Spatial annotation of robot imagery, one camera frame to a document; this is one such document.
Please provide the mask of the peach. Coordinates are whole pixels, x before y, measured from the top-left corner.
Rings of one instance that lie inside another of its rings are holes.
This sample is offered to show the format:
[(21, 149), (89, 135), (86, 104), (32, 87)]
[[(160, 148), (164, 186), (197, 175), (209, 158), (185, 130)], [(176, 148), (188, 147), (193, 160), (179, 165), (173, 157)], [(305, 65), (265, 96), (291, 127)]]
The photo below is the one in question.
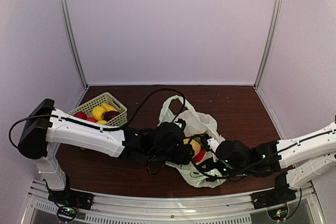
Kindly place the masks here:
[(185, 145), (186, 144), (191, 144), (192, 150), (194, 152), (193, 157), (197, 156), (200, 153), (200, 151), (202, 149), (202, 146), (197, 140), (193, 139), (193, 140), (190, 141), (189, 138), (185, 138), (183, 140), (183, 142), (184, 142)]

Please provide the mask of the pale green plastic bag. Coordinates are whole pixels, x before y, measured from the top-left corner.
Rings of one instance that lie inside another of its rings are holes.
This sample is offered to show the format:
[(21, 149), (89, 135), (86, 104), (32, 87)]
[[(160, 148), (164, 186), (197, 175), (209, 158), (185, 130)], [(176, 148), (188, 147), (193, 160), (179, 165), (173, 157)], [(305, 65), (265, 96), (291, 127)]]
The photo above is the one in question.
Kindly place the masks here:
[[(160, 124), (174, 120), (175, 115), (170, 110), (170, 104), (174, 100), (179, 100), (181, 104), (186, 107), (186, 111), (177, 116), (178, 119), (183, 119), (186, 122), (186, 128), (184, 130), (186, 138), (189, 138), (191, 141), (194, 137), (205, 133), (211, 138), (215, 138), (218, 142), (225, 141), (225, 139), (217, 132), (217, 121), (209, 114), (197, 112), (188, 101), (184, 101), (179, 95), (169, 97), (163, 103), (159, 116)], [(190, 163), (187, 165), (178, 165), (171, 162), (166, 162), (166, 165), (176, 168), (184, 180), (195, 188), (215, 188), (226, 181), (226, 179), (217, 179), (211, 182), (205, 175), (198, 171), (198, 169), (201, 168), (201, 162), (212, 156), (210, 153), (206, 152), (203, 160), (199, 163), (193, 161), (193, 154), (194, 152), (192, 150)]]

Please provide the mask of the yellow mango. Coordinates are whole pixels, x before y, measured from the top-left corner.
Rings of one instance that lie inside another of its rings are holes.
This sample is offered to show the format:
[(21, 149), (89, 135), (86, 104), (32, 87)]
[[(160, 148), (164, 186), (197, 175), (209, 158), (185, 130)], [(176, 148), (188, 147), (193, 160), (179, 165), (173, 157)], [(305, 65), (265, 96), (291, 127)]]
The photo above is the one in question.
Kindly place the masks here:
[(96, 106), (92, 110), (92, 117), (95, 118), (97, 121), (103, 120), (103, 115), (106, 110), (101, 106)]

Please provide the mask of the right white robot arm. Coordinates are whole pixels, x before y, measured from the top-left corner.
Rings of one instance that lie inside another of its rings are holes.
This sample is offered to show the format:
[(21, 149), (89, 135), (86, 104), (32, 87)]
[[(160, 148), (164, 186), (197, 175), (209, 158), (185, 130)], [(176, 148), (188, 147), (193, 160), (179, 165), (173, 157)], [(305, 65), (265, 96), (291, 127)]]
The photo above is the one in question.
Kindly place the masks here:
[(279, 204), (289, 190), (299, 190), (313, 178), (335, 165), (335, 122), (304, 136), (271, 141), (249, 148), (240, 141), (205, 142), (214, 155), (202, 165), (202, 174), (209, 182), (234, 177), (268, 177), (282, 169), (284, 184), (269, 192), (272, 203)]

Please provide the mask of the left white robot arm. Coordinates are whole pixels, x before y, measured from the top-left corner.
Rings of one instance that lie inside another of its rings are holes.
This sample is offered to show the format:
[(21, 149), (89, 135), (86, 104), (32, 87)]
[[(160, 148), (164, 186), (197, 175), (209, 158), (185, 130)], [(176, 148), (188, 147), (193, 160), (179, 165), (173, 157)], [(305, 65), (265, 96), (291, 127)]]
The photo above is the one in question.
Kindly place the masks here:
[(59, 143), (139, 163), (188, 164), (193, 154), (192, 148), (184, 144), (185, 122), (181, 119), (141, 130), (96, 125), (54, 108), (54, 101), (45, 99), (24, 121), (18, 151), (34, 160), (48, 187), (64, 205), (71, 205), (76, 197), (55, 157), (55, 146)]

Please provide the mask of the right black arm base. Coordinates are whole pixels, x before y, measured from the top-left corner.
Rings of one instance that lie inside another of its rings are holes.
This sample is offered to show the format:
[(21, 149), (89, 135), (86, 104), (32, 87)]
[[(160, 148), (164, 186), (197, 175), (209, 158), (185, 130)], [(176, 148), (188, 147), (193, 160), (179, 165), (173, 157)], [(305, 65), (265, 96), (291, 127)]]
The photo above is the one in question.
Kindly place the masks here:
[(254, 209), (267, 208), (285, 202), (295, 200), (296, 190), (289, 188), (287, 182), (288, 172), (283, 172), (275, 178), (275, 185), (273, 189), (260, 191), (251, 194)]

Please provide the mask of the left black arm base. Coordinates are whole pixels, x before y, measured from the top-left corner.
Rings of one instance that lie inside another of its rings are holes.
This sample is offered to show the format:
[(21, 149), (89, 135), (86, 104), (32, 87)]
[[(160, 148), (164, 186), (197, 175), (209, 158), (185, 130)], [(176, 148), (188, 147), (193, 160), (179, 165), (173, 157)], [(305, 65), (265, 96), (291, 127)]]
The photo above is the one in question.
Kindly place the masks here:
[(90, 210), (93, 202), (93, 194), (85, 193), (70, 188), (70, 179), (65, 174), (65, 187), (61, 191), (56, 191), (48, 188), (48, 200), (59, 206), (69, 206), (83, 210)]

